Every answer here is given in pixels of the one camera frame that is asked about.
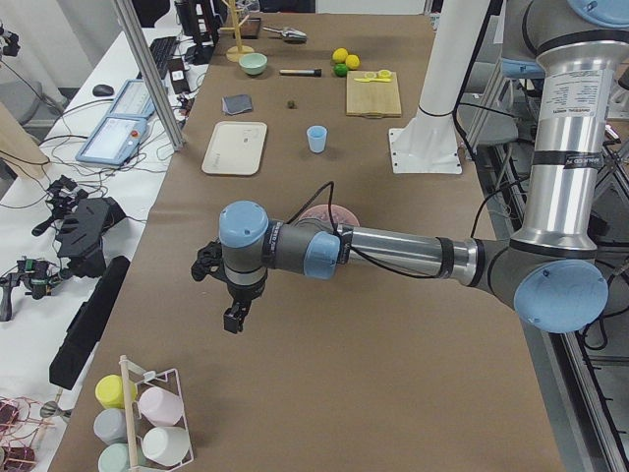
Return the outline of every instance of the green bowl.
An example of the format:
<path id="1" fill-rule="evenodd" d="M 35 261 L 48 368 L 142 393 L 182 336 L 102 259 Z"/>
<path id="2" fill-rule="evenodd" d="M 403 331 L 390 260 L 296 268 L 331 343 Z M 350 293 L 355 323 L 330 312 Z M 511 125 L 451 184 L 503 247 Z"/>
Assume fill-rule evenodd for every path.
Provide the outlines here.
<path id="1" fill-rule="evenodd" d="M 246 74 L 258 76 L 266 69 L 266 56 L 258 52 L 250 52 L 241 57 L 238 63 Z"/>

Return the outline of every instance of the yellow cup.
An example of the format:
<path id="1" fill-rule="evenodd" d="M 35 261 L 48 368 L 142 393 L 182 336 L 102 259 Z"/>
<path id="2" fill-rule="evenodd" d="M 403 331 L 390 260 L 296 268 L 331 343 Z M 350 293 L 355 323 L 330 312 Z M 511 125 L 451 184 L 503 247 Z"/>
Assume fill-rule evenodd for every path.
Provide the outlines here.
<path id="1" fill-rule="evenodd" d="M 122 377 L 111 375 L 103 377 L 96 384 L 96 399 L 103 408 L 125 408 L 125 397 L 122 392 Z M 131 397 L 136 399 L 138 388 L 131 383 Z"/>

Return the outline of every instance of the lime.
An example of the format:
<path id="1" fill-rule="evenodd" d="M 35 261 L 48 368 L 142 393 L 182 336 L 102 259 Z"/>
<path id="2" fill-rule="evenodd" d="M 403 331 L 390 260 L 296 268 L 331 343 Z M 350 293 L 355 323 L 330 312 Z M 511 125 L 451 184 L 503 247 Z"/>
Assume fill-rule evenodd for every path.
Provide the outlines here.
<path id="1" fill-rule="evenodd" d="M 336 77 L 345 77 L 347 76 L 348 67 L 345 64 L 336 64 L 334 66 L 334 74 Z"/>
<path id="2" fill-rule="evenodd" d="M 347 59 L 348 55 L 349 52 L 347 52 L 347 49 L 345 49 L 344 47 L 339 47 L 332 53 L 332 61 L 334 61 L 336 64 L 341 64 L 345 62 L 345 59 Z"/>
<path id="3" fill-rule="evenodd" d="M 356 54 L 350 54 L 345 59 L 345 65 L 349 68 L 350 71 L 355 71 L 361 66 L 361 60 Z"/>

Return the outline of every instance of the wooden cutting board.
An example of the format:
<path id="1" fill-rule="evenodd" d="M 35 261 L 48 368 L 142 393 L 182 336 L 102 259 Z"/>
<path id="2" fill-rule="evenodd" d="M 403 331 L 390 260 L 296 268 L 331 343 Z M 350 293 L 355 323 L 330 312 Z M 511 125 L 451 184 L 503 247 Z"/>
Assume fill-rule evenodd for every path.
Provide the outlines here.
<path id="1" fill-rule="evenodd" d="M 402 116 L 400 90 L 397 86 L 397 74 L 391 75 L 391 82 L 357 82 L 365 71 L 350 71 L 347 74 L 347 112 L 348 116 L 383 118 Z"/>

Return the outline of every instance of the computer mouse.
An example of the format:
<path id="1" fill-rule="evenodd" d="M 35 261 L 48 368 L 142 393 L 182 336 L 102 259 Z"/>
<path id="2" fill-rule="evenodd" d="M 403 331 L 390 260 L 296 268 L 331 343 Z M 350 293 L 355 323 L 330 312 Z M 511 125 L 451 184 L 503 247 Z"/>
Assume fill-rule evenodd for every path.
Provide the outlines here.
<path id="1" fill-rule="evenodd" d="M 94 96 L 111 96 L 114 94 L 114 88 L 108 84 L 98 84 L 91 90 L 91 93 Z"/>

